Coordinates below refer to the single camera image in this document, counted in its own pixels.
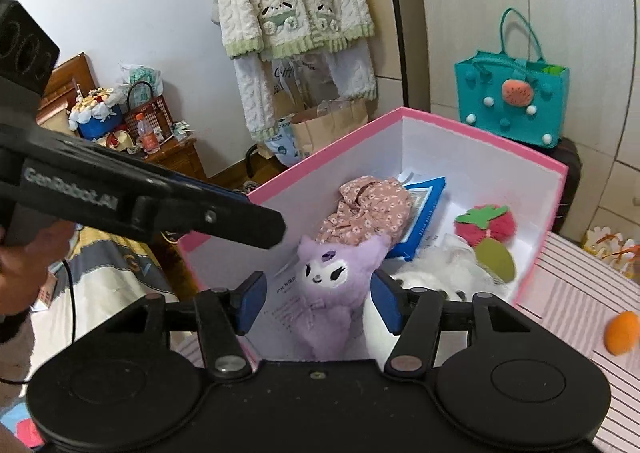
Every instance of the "human hand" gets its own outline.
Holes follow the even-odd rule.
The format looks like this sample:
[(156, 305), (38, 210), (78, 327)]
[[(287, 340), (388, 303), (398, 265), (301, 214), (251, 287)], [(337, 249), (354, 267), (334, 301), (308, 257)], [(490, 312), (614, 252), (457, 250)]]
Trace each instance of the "human hand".
[(36, 300), (49, 265), (69, 252), (74, 228), (73, 222), (58, 221), (28, 245), (0, 246), (0, 314), (18, 314)]

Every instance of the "metal screw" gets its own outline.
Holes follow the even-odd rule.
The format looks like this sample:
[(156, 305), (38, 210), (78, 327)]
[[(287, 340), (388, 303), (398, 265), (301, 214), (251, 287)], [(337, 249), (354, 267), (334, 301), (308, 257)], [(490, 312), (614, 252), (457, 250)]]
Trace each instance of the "metal screw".
[(214, 364), (219, 372), (239, 372), (246, 366), (246, 361), (240, 356), (222, 356)]
[(397, 372), (415, 372), (422, 368), (422, 361), (416, 356), (398, 356), (391, 360), (391, 368)]
[(210, 209), (209, 211), (204, 213), (204, 220), (209, 224), (214, 224), (216, 220), (218, 220), (218, 215), (216, 215), (215, 211)]

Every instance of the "white wall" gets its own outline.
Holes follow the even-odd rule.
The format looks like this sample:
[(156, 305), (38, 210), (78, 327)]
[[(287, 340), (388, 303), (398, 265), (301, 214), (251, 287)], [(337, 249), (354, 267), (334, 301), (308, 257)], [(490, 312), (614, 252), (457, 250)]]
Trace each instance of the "white wall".
[(194, 129), (208, 176), (241, 160), (252, 144), (233, 64), (212, 0), (18, 0), (60, 47), (60, 60), (85, 52), (97, 83), (108, 86), (118, 64), (158, 68), (176, 120)]

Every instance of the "wooden headboard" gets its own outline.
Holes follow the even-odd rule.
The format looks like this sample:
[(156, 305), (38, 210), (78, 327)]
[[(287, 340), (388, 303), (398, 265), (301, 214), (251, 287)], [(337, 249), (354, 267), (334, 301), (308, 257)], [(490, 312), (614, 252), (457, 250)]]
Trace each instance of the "wooden headboard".
[(76, 104), (78, 85), (85, 95), (89, 90), (95, 89), (94, 77), (91, 75), (84, 52), (53, 69), (40, 102), (36, 122), (45, 125), (62, 110), (70, 112)]

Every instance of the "black wristband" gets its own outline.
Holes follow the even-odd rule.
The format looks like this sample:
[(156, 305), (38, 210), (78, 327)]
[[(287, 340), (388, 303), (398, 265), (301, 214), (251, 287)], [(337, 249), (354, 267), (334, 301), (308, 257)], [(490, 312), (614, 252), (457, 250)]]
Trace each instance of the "black wristband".
[(5, 316), (4, 321), (0, 323), (0, 343), (6, 343), (15, 338), (18, 330), (26, 321), (30, 309), (20, 312), (14, 316)]

